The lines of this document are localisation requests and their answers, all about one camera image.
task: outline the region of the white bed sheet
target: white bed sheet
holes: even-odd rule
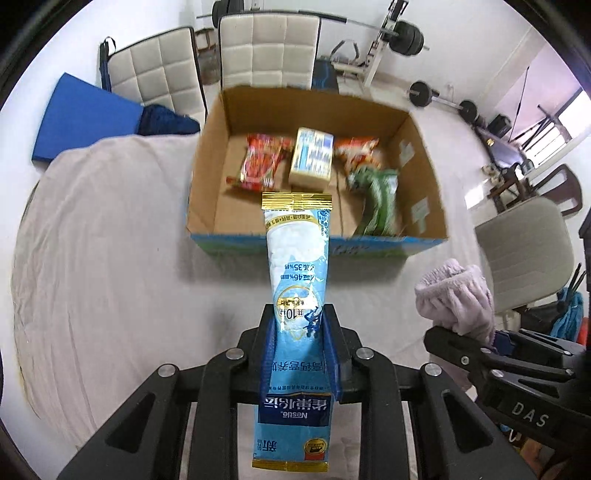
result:
[[[427,361],[422,337],[430,327],[416,312],[414,285],[449,257],[478,262],[458,171],[438,165],[457,155],[453,144],[461,135],[431,134],[442,153],[437,161],[431,156],[449,242],[406,261],[329,261],[326,301],[335,304],[342,325],[411,367]],[[32,195],[12,277],[15,339],[33,409],[75,445],[159,365],[189,368],[235,346],[271,298],[265,257],[208,256],[185,230],[198,139],[123,137],[66,151]],[[476,140],[470,148],[479,148]],[[332,479],[357,478],[360,419],[358,406],[335,408]],[[283,478],[250,467],[253,421],[252,407],[242,406],[240,477]]]

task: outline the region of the wooden chair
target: wooden chair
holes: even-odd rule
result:
[[[548,200],[552,200],[556,205],[560,205],[568,200],[573,200],[575,203],[574,207],[561,211],[562,216],[566,217],[579,212],[581,208],[583,208],[583,192],[581,191],[581,184],[579,183],[577,176],[570,168],[568,168],[568,166],[562,164],[558,168],[555,168],[546,178],[544,178],[544,180],[534,185],[534,190],[538,192],[544,185],[560,173],[565,176],[564,182],[545,193],[538,194],[542,197],[546,197]]]

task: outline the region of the milk powder sachet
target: milk powder sachet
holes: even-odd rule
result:
[[[332,397],[320,323],[330,195],[263,193],[275,311],[275,355],[256,410],[252,466],[326,472]]]

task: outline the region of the orange snack bag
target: orange snack bag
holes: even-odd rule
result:
[[[339,138],[335,141],[335,156],[345,164],[347,181],[351,185],[351,177],[362,166],[381,169],[374,158],[373,151],[379,139],[372,137]]]

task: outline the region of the open cardboard box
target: open cardboard box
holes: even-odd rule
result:
[[[193,164],[187,229],[208,252],[262,252],[267,248],[261,194],[226,184],[246,154],[246,135],[296,137],[309,127],[335,137],[377,137],[379,155],[399,172],[397,209],[400,237],[354,236],[364,199],[347,191],[345,174],[333,159],[325,193],[333,196],[332,254],[409,256],[447,238],[439,187],[421,135],[408,112],[353,96],[320,90],[237,86],[216,99],[202,130]],[[289,163],[280,164],[276,186],[292,191]],[[299,187],[293,191],[300,192]]]

